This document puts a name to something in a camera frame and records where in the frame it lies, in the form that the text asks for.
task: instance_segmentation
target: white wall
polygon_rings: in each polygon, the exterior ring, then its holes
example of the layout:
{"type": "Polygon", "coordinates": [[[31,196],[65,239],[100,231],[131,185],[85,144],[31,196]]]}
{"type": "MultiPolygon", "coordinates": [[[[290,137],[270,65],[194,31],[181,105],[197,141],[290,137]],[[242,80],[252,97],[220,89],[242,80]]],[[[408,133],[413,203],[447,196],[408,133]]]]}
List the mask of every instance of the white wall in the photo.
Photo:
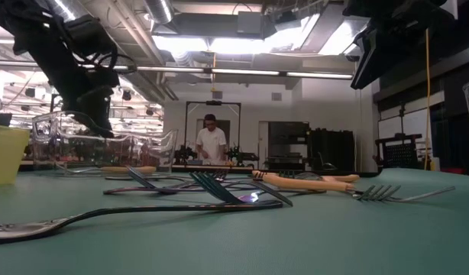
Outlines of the white wall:
{"type": "MultiPolygon", "coordinates": [[[[216,90],[223,91],[223,102],[240,102],[241,147],[245,152],[257,153],[260,121],[307,121],[311,128],[348,130],[357,135],[357,169],[376,171],[372,156],[376,152],[377,107],[372,102],[372,88],[360,92],[350,88],[350,81],[333,79],[303,79],[293,91],[280,85],[216,84],[216,90]],[[272,102],[272,92],[281,92],[282,102],[272,102]]],[[[164,129],[178,128],[177,147],[183,144],[185,123],[185,101],[212,100],[210,84],[171,85],[182,100],[165,104],[164,129]]],[[[212,113],[218,119],[231,121],[231,143],[236,141],[238,117],[225,106],[200,105],[189,115],[187,140],[196,138],[196,121],[212,113]]]]}
{"type": "MultiPolygon", "coordinates": [[[[170,86],[181,99],[178,102],[165,104],[165,117],[163,128],[169,131],[173,128],[179,129],[177,147],[183,144],[185,128],[185,101],[212,100],[211,84],[176,84],[170,86]]],[[[292,91],[285,90],[283,85],[245,85],[238,84],[216,84],[216,90],[223,91],[223,102],[241,103],[241,140],[240,146],[244,152],[257,153],[258,145],[258,123],[259,121],[290,121],[292,91]],[[281,92],[282,101],[272,102],[272,92],[281,92]]],[[[229,120],[231,122],[231,145],[238,139],[238,117],[226,105],[206,106],[199,105],[189,114],[187,140],[193,145],[196,139],[197,119],[204,118],[206,114],[214,114],[217,119],[229,120]]]]}

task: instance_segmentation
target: workbench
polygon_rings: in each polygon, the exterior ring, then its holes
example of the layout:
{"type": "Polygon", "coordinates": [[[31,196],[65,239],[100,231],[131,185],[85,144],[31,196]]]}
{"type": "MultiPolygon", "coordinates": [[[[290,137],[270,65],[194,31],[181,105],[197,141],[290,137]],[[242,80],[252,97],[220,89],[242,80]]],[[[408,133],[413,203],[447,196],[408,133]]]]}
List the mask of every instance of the workbench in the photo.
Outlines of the workbench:
{"type": "MultiPolygon", "coordinates": [[[[0,275],[469,274],[469,176],[389,169],[356,186],[372,184],[402,185],[395,196],[457,189],[413,203],[327,192],[288,195],[292,208],[255,212],[107,215],[48,238],[0,244],[0,275]]],[[[137,184],[20,173],[15,185],[0,186],[0,223],[107,207],[217,202],[207,193],[102,195],[123,186],[137,184]]]]}

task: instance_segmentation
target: man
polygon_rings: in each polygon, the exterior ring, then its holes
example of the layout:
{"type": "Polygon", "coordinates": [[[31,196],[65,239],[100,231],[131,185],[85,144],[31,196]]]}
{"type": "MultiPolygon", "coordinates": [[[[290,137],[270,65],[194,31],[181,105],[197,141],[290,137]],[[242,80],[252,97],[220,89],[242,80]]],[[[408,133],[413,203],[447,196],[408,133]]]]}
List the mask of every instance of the man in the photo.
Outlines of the man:
{"type": "Polygon", "coordinates": [[[223,130],[216,127],[216,117],[205,115],[204,125],[197,135],[196,149],[202,156],[204,164],[224,165],[226,161],[226,136],[223,130]]]}

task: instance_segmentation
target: yellow cable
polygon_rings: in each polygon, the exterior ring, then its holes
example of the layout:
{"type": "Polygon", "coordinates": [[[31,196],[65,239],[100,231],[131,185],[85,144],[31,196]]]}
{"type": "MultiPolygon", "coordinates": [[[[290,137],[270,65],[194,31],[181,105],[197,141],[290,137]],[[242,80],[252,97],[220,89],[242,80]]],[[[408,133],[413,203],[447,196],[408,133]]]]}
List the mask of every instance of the yellow cable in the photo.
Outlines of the yellow cable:
{"type": "Polygon", "coordinates": [[[430,93],[431,93],[431,82],[430,82],[430,41],[429,41],[429,32],[426,29],[425,33],[426,39],[426,82],[428,84],[428,94],[426,96],[427,103],[426,103],[426,139],[425,139],[425,170],[428,168],[428,132],[430,128],[430,93]]]}

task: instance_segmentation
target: whiteboard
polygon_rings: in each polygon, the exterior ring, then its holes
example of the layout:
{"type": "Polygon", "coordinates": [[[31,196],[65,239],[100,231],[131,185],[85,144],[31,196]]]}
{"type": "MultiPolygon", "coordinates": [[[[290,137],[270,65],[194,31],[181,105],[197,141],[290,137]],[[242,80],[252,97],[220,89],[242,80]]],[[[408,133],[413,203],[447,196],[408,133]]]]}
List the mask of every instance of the whiteboard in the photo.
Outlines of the whiteboard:
{"type": "MultiPolygon", "coordinates": [[[[404,134],[421,134],[422,138],[416,139],[416,142],[424,142],[426,137],[426,120],[428,118],[426,109],[416,112],[410,112],[404,115],[403,128],[404,134]]],[[[401,118],[389,118],[379,121],[379,138],[393,138],[396,133],[401,132],[401,118]]],[[[429,148],[432,148],[432,125],[428,129],[429,148]]],[[[417,144],[416,148],[424,148],[424,144],[417,144]]]]}

